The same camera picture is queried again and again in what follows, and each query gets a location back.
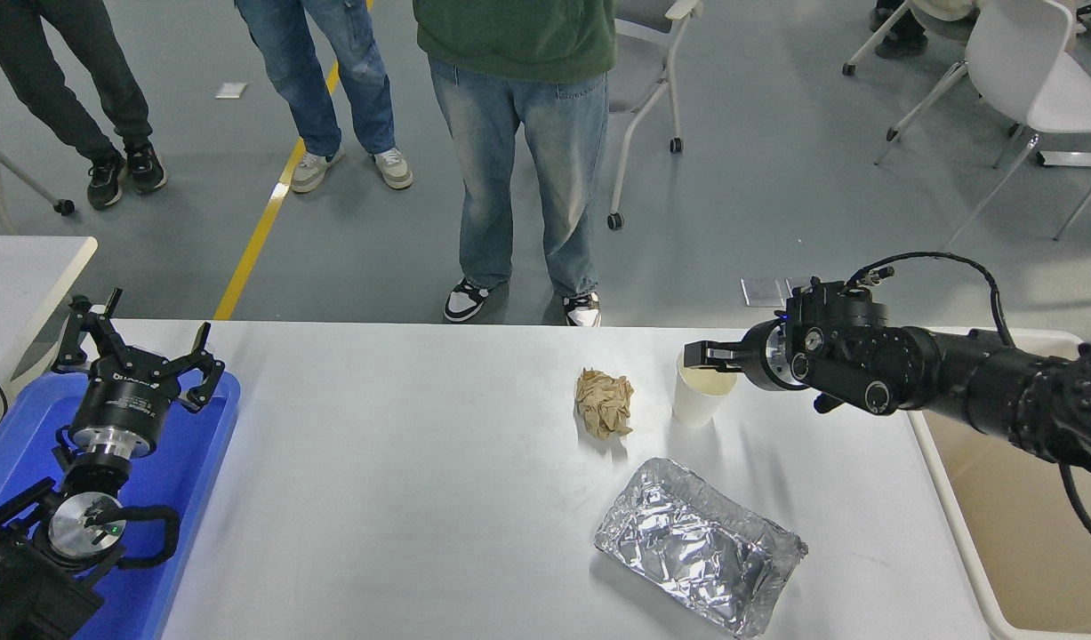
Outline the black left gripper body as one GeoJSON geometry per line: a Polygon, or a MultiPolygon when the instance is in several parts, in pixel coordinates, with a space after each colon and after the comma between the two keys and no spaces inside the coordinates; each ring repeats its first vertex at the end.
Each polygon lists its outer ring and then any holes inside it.
{"type": "Polygon", "coordinates": [[[180,395],[176,378],[149,381],[139,372],[122,372],[113,362],[89,365],[87,389],[69,427],[70,434],[91,428],[118,428],[139,437],[159,437],[170,404],[180,395]]]}

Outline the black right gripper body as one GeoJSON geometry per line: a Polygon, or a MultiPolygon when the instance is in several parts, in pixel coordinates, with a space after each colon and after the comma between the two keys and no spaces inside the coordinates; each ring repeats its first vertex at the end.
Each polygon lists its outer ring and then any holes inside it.
{"type": "Polygon", "coordinates": [[[741,369],[744,376],[748,377],[757,388],[784,390],[783,381],[775,370],[777,346],[770,346],[770,340],[782,324],[780,319],[756,324],[743,337],[747,354],[742,357],[741,369]]]}

